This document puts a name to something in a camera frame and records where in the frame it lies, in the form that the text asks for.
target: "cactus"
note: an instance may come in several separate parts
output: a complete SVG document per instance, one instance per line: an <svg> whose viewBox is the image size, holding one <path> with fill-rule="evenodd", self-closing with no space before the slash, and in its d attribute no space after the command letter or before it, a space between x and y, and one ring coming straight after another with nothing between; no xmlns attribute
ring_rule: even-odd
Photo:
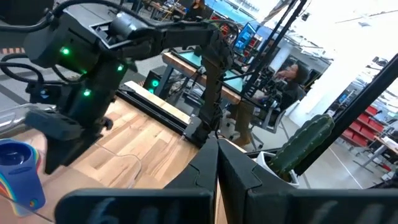
<svg viewBox="0 0 398 224"><path fill-rule="evenodd" d="M279 177L285 179L289 171L330 135L334 126L333 118L328 114L316 115L289 138L267 165Z"/></svg>

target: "computer monitor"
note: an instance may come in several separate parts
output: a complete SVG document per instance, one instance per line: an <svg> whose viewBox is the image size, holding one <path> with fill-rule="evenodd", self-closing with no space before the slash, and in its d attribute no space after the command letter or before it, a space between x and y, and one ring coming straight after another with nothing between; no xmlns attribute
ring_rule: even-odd
<svg viewBox="0 0 398 224"><path fill-rule="evenodd" d="M237 53L243 54L244 49L250 43L250 40L254 37L254 34L256 34L256 30L252 25L250 25L250 23L247 23L238 35L234 50Z"/></svg>

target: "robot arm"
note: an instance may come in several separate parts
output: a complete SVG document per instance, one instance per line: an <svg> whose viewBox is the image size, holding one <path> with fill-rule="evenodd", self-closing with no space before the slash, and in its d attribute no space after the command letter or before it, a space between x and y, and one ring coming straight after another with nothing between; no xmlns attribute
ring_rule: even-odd
<svg viewBox="0 0 398 224"><path fill-rule="evenodd" d="M37 82L27 91L32 103L56 104L56 111L35 110L25 123L47 138L45 172L70 165L102 137L112 121L105 118L108 106L126 72L125 58L144 60L164 49L200 45L206 68L205 104L191 138L204 144L217 130L222 116L219 107L224 72L232 65L232 50L211 22L174 22L148 25L127 14L113 21L87 28L64 12L48 27L27 35L24 48L30 61L44 68L56 65L82 74L78 82L67 85Z"/></svg>

